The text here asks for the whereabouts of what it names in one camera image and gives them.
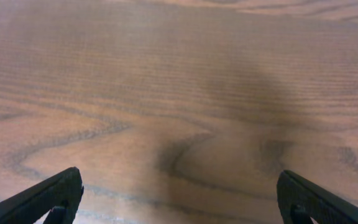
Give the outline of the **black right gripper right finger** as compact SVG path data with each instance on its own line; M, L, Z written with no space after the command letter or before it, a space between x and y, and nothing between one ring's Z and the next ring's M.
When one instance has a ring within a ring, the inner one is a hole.
M358 224L358 207L290 170L278 178L277 202L284 224Z

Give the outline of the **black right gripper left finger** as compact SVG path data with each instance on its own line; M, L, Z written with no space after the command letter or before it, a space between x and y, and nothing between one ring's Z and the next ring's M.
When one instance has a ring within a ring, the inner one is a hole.
M67 168L0 202L0 224L33 224L44 215L45 223L72 224L83 192L79 169Z

